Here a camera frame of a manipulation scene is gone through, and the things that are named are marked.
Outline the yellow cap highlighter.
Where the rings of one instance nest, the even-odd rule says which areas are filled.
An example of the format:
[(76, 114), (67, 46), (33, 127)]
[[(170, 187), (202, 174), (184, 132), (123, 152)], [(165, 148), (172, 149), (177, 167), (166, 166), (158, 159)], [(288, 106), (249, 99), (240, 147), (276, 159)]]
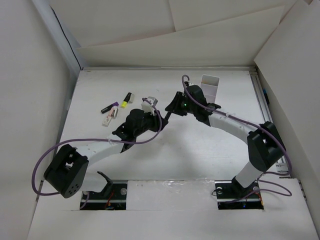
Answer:
[(127, 95), (125, 96), (124, 100), (122, 101), (120, 107), (121, 108), (126, 108), (130, 99), (131, 99), (131, 96), (132, 96), (132, 93), (131, 92), (128, 92)]

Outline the pink cap highlighter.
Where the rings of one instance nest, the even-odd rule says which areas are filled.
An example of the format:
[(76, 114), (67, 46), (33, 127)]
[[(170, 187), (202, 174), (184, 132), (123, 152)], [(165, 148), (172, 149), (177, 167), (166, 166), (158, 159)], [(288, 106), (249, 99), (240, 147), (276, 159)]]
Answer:
[(171, 115), (172, 115), (171, 112), (167, 112), (164, 119), (168, 121), (170, 119)]

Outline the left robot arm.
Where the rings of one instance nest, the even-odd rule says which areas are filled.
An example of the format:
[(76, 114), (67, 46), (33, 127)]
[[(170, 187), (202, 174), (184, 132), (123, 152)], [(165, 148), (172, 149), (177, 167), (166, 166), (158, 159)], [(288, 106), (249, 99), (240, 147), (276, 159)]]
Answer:
[(113, 181), (101, 171), (88, 173), (88, 167), (127, 151), (137, 144), (138, 136), (147, 131), (159, 133), (168, 123), (158, 112), (133, 109), (125, 122), (104, 141), (79, 147), (64, 144), (45, 170), (44, 179), (65, 199), (78, 191), (94, 192), (100, 198), (107, 198), (112, 192)]

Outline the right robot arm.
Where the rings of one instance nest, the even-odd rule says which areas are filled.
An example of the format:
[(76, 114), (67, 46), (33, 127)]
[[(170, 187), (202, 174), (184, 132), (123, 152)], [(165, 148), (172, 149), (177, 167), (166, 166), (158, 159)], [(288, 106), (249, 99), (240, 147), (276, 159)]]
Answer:
[(199, 86), (190, 85), (184, 92), (176, 92), (165, 111), (179, 116), (192, 114), (199, 122), (223, 130), (247, 144), (248, 163), (231, 180), (232, 193), (243, 197), (249, 193), (253, 182), (284, 156), (285, 147), (272, 122), (253, 126), (244, 120), (237, 121), (220, 108), (215, 103), (207, 102)]

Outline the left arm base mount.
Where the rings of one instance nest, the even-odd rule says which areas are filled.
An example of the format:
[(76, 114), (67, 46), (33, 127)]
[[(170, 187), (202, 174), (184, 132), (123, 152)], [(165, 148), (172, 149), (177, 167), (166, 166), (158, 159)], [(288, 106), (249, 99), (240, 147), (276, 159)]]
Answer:
[(82, 211), (124, 211), (127, 208), (127, 180), (112, 180), (98, 171), (85, 177), (79, 209)]

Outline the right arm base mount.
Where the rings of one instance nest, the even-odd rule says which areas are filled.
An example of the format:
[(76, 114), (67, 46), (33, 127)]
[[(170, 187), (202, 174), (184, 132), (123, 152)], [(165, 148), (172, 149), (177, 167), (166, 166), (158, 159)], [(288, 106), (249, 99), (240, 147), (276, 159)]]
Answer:
[(255, 181), (247, 188), (237, 188), (231, 180), (214, 182), (215, 188), (211, 195), (216, 197), (219, 210), (263, 210), (264, 204)]

